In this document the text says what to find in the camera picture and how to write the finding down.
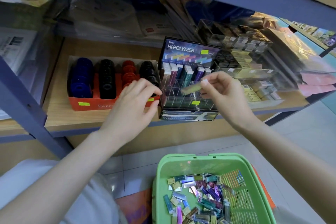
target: right hand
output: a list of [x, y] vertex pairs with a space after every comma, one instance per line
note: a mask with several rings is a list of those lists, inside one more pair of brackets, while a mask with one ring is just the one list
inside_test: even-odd
[[202, 97], [211, 98], [219, 113], [231, 126], [245, 125], [255, 118], [241, 83], [227, 73], [208, 74], [202, 78], [201, 86]]

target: pink package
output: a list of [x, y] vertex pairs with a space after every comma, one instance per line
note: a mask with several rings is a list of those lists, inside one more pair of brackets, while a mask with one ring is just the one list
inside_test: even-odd
[[305, 85], [305, 84], [300, 84], [299, 90], [301, 91], [302, 95], [305, 97], [308, 97], [312, 94], [317, 94], [317, 93], [323, 93], [323, 92], [328, 92], [332, 90], [336, 90], [335, 86], [332, 84], [328, 85]]
[[332, 74], [301, 73], [302, 80], [308, 85], [328, 85], [336, 83]]

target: tiled floor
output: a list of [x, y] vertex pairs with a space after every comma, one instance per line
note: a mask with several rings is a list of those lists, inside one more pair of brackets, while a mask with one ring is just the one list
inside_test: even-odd
[[[275, 124], [273, 128], [292, 142], [312, 152], [336, 167], [336, 115], [322, 102]], [[116, 198], [130, 195], [152, 186], [160, 159], [169, 153], [237, 152], [245, 156], [257, 170], [275, 205], [282, 205], [311, 223], [324, 223], [302, 197], [271, 166], [259, 151], [243, 136], [216, 138], [113, 157], [100, 169], [106, 175]]]

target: left hand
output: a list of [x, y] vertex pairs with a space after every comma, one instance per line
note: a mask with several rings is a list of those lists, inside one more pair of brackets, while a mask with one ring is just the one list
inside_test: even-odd
[[133, 140], [157, 113], [159, 100], [153, 101], [148, 111], [144, 112], [153, 93], [161, 95], [162, 91], [144, 78], [125, 87], [99, 129], [99, 133], [103, 134], [100, 138], [117, 147]]

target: fingernail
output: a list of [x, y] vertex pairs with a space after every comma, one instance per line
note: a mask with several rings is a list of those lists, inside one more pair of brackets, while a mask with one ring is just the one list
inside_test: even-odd
[[209, 83], [208, 79], [204, 79], [201, 81], [201, 86], [207, 86]]

